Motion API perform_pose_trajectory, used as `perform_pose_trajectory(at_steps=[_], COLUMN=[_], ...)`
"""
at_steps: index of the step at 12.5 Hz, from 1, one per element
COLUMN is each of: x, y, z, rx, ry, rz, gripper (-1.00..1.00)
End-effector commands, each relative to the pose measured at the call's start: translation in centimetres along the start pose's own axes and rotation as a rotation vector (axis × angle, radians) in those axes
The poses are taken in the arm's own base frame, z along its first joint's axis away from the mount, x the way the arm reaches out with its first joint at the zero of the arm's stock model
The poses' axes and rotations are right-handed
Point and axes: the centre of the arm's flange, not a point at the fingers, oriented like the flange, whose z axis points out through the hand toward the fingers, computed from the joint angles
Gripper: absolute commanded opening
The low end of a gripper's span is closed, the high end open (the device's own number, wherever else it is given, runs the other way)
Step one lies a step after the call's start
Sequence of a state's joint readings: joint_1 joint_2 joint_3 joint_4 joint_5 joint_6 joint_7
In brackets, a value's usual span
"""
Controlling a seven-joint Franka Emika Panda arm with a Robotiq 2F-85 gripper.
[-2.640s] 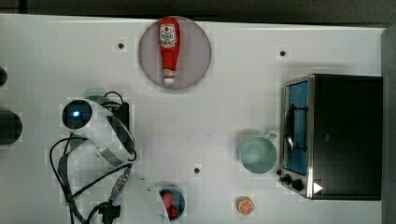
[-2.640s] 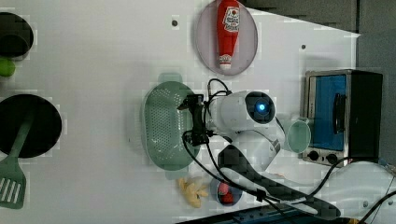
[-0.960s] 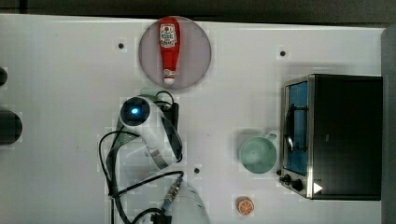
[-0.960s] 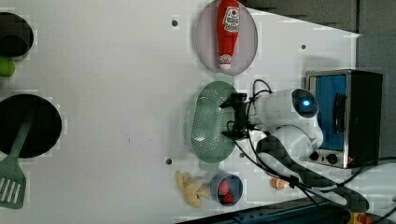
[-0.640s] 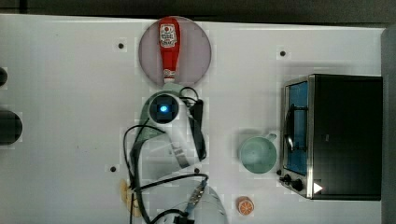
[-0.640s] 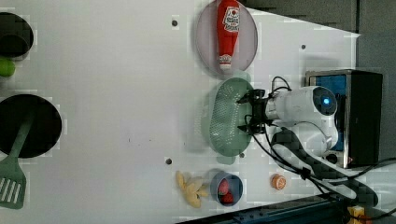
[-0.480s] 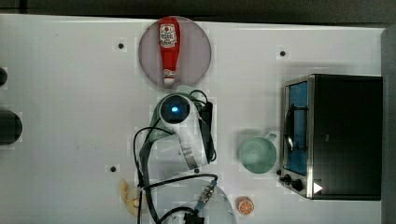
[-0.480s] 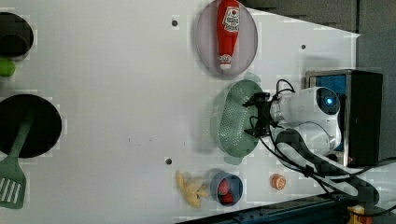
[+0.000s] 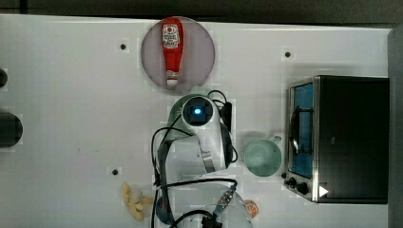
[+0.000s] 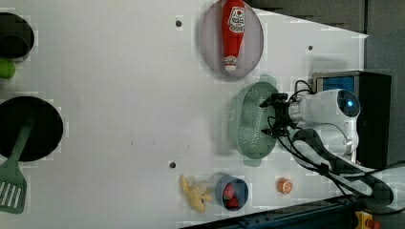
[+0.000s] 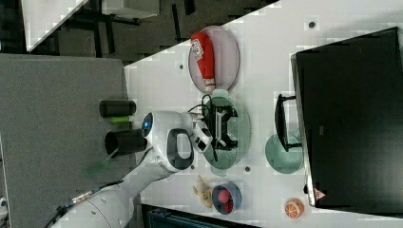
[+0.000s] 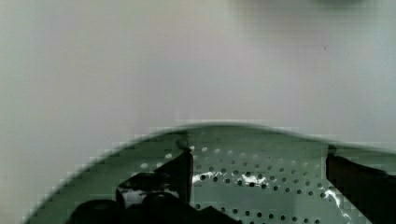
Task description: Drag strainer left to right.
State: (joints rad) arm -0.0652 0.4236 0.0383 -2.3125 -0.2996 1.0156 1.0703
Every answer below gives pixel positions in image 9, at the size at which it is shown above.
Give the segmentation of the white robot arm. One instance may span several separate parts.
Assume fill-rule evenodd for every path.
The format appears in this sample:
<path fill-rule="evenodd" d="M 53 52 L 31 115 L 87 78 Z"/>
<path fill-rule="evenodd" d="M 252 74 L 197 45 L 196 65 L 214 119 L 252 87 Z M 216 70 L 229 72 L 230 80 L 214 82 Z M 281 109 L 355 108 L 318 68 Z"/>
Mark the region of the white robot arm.
<path fill-rule="evenodd" d="M 214 175 L 235 161 L 230 120 L 204 95 L 174 104 L 155 159 L 153 228 L 253 227 L 238 183 Z"/>

